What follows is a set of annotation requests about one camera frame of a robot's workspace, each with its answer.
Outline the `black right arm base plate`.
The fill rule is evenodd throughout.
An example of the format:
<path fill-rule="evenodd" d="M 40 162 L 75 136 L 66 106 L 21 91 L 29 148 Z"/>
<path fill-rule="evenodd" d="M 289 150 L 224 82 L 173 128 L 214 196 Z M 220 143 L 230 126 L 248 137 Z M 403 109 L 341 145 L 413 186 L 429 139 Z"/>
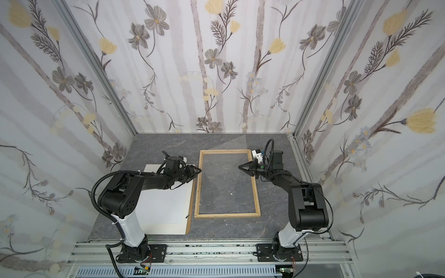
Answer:
<path fill-rule="evenodd" d="M 257 244 L 254 255 L 258 262 L 302 262 L 304 260 L 299 245 L 285 248 L 280 244 Z"/>

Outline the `light wooden picture frame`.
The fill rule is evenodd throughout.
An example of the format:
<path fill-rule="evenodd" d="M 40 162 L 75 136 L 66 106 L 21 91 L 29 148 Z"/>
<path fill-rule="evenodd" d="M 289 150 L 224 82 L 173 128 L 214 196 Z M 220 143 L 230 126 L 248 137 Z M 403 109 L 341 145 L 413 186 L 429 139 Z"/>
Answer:
<path fill-rule="evenodd" d="M 233 154 L 245 154 L 247 155 L 249 161 L 252 161 L 253 155 L 249 149 L 211 149 L 211 150 L 201 150 L 199 154 L 199 168 L 203 168 L 204 156 L 205 155 L 233 155 Z M 210 218 L 255 218 L 261 216 L 260 203 L 258 198 L 258 190 L 256 185 L 256 180 L 254 177 L 251 178 L 251 184 L 253 189 L 254 213 L 222 213 L 222 214 L 201 214 L 200 211 L 200 195 L 202 187 L 203 171 L 198 175 L 197 178 L 197 191 L 195 199 L 195 219 L 210 219 Z"/>

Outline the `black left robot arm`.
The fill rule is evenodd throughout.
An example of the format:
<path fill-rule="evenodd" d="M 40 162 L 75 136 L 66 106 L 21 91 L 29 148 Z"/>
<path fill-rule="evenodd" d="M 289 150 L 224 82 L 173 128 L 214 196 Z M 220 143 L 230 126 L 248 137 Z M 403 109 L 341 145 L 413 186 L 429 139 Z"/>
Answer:
<path fill-rule="evenodd" d="M 100 178 L 91 191 L 91 203 L 117 227 L 125 247 L 140 247 L 146 234 L 140 227 L 135 210 L 141 193 L 151 190 L 176 190 L 196 179 L 202 170 L 187 164 L 183 156 L 165 155 L 153 171 L 118 170 Z"/>

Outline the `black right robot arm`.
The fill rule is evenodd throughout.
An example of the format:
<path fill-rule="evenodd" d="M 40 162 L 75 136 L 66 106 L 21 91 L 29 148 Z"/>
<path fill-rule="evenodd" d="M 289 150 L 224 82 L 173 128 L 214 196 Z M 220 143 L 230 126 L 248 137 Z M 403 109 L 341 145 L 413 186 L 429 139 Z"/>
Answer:
<path fill-rule="evenodd" d="M 278 232 L 275 241 L 282 248 L 291 248 L 307 234 L 329 226 L 326 200 L 319 184 L 307 183 L 284 169 L 283 152 L 254 153 L 255 158 L 238 169 L 256 179 L 264 178 L 288 194 L 289 222 Z"/>

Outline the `clear acrylic sheet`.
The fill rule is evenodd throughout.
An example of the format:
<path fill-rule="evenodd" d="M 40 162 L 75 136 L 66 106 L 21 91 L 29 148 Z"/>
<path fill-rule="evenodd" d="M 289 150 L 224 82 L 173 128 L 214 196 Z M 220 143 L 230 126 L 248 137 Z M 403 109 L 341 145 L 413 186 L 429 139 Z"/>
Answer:
<path fill-rule="evenodd" d="M 240 136 L 210 149 L 249 149 Z M 251 178 L 238 169 L 250 162 L 245 154 L 205 155 L 200 195 L 201 214 L 254 213 Z"/>

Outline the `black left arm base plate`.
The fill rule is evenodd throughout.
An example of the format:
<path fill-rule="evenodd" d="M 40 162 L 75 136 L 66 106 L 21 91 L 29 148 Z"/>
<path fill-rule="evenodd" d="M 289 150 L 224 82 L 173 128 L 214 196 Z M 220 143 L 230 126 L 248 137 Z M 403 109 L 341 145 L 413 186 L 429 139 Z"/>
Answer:
<path fill-rule="evenodd" d="M 148 262 L 164 263 L 167 254 L 167 244 L 149 244 L 150 255 Z"/>

